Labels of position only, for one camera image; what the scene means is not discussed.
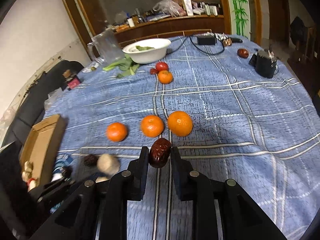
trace bamboo painting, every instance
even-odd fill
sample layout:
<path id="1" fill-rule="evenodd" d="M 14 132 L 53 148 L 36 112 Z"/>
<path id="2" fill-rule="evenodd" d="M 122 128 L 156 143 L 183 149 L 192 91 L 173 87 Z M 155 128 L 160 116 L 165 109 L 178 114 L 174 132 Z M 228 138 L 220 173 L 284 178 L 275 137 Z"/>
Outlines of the bamboo painting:
<path id="1" fill-rule="evenodd" d="M 233 11 L 235 13 L 235 21 L 236 21 L 236 31 L 238 35 L 244 35 L 244 27 L 247 24 L 248 20 L 248 15 L 243 8 L 243 4 L 247 4 L 247 0 L 232 0 L 233 1 L 233 6 L 235 10 Z"/>

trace doorway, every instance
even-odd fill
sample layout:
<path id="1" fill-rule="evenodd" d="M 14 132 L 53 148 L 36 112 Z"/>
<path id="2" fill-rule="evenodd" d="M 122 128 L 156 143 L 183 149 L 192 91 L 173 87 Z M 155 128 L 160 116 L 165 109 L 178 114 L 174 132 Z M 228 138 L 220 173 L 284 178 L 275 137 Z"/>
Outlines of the doorway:
<path id="1" fill-rule="evenodd" d="M 270 34 L 269 39 L 289 45 L 290 9 L 289 0 L 268 0 Z"/>

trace glass pitcher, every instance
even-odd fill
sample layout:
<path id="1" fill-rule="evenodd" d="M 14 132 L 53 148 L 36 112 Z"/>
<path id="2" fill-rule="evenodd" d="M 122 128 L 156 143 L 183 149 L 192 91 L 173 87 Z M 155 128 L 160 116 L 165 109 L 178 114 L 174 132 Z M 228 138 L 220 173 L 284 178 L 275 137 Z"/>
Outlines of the glass pitcher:
<path id="1" fill-rule="evenodd" d="M 88 43 L 88 51 L 92 60 L 105 66 L 124 58 L 124 53 L 119 48 L 118 42 L 112 29 L 106 28 L 102 33 L 91 38 L 92 42 Z M 95 46 L 101 58 L 96 58 L 92 47 Z"/>

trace black cable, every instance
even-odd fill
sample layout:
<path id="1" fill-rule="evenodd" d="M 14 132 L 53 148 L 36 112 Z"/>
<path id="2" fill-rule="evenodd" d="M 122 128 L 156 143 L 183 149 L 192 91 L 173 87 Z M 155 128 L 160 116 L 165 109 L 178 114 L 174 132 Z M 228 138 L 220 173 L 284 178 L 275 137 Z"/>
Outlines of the black cable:
<path id="1" fill-rule="evenodd" d="M 191 37 L 191 36 L 187 36 L 187 37 L 184 39 L 184 41 L 182 41 L 182 42 L 181 42 L 180 46 L 179 46 L 179 47 L 177 47 L 175 50 L 170 51 L 169 53 L 167 53 L 167 56 L 168 56 L 168 55 L 170 55 L 171 53 L 176 52 L 178 49 L 180 49 L 180 48 L 181 48 L 181 46 L 186 42 L 186 40 L 187 40 L 187 38 L 188 38 L 188 37 Z"/>
<path id="2" fill-rule="evenodd" d="M 195 46 L 199 51 L 201 51 L 201 52 L 203 52 L 203 53 L 205 53 L 205 54 L 207 54 L 207 55 L 216 56 L 216 55 L 221 54 L 221 53 L 224 52 L 224 50 L 225 50 L 224 45 L 223 45 L 223 42 L 217 39 L 217 40 L 220 41 L 221 44 L 222 44 L 222 47 L 223 47 L 222 51 L 219 51 L 219 52 L 217 52 L 217 53 L 208 53 L 208 52 L 206 52 L 206 51 L 198 48 L 198 47 L 196 46 L 196 44 L 193 43 L 191 37 L 192 37 L 192 36 L 190 36 L 189 38 L 190 38 L 190 41 L 191 41 L 191 43 L 193 44 L 193 46 Z"/>

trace orange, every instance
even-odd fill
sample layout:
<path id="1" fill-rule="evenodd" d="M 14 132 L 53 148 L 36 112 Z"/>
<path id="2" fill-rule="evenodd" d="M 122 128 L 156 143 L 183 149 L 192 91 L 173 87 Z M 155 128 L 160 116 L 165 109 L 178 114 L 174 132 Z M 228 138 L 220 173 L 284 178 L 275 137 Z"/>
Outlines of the orange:
<path id="1" fill-rule="evenodd" d="M 168 117 L 168 128 L 177 136 L 187 136 L 192 126 L 191 117 L 183 111 L 175 111 Z"/>
<path id="2" fill-rule="evenodd" d="M 158 73 L 158 79 L 159 79 L 160 83 L 162 83 L 162 84 L 169 84 L 172 81 L 173 76 L 172 76 L 171 72 L 169 72 L 167 70 L 161 70 Z"/>
<path id="3" fill-rule="evenodd" d="M 107 127 L 106 136 L 113 142 L 122 141 L 128 134 L 127 127 L 119 122 L 114 122 Z"/>
<path id="4" fill-rule="evenodd" d="M 148 115 L 141 121 L 140 128 L 145 136 L 157 137 L 164 129 L 162 120 L 155 115 Z"/>

